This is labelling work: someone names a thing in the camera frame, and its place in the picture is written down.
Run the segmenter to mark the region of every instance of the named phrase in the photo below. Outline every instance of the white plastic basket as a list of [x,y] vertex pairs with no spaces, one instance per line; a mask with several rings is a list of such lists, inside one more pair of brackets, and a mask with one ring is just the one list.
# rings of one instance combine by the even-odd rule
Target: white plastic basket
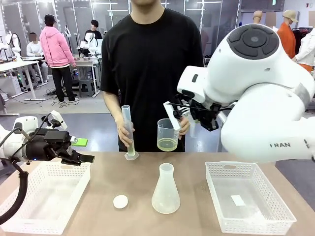
[[[5,232],[61,235],[88,182],[90,164],[43,162],[29,175],[28,191],[18,212],[1,225]],[[0,206],[0,215],[14,203],[18,188]]]
[[296,218],[255,163],[206,162],[223,233],[285,235]]

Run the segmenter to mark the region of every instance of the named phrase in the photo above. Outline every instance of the white lid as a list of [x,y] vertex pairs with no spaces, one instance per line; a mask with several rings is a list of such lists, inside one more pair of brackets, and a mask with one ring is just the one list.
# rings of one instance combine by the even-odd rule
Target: white lid
[[125,195],[118,195],[113,200],[114,207],[122,209],[128,205],[128,198]]

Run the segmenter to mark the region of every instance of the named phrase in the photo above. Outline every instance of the person in pink hoodie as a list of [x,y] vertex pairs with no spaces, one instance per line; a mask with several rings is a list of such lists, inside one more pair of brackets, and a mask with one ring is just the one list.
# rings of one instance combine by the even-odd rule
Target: person in pink hoodie
[[60,103],[64,103],[64,93],[61,81],[65,86],[69,103],[79,101],[72,91],[72,76],[70,64],[75,67],[75,61],[65,37],[54,27],[56,23],[53,15],[45,16],[46,27],[40,34],[40,43],[48,65],[51,67],[57,97]]

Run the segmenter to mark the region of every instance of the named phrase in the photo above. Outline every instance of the erlenmeyer flask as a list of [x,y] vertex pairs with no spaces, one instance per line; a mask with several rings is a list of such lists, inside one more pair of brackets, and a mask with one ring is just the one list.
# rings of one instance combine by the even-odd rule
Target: erlenmeyer flask
[[159,166],[159,178],[152,196],[152,206],[162,214],[177,211],[181,204],[173,174],[172,164],[163,163]]

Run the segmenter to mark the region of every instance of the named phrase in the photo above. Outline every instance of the man's hand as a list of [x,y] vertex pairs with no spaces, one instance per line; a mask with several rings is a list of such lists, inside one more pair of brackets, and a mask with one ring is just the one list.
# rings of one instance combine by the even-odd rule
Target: man's hand
[[189,130],[189,127],[190,127],[190,123],[189,123],[189,120],[187,117],[181,117],[181,130],[179,131],[179,137],[178,139],[181,140],[182,139],[182,136],[185,135],[188,130]]
[[124,145],[128,148],[130,144],[132,144],[132,140],[128,138],[129,132],[124,127],[124,119],[123,117],[116,120],[117,131],[119,135],[119,139],[124,143]]

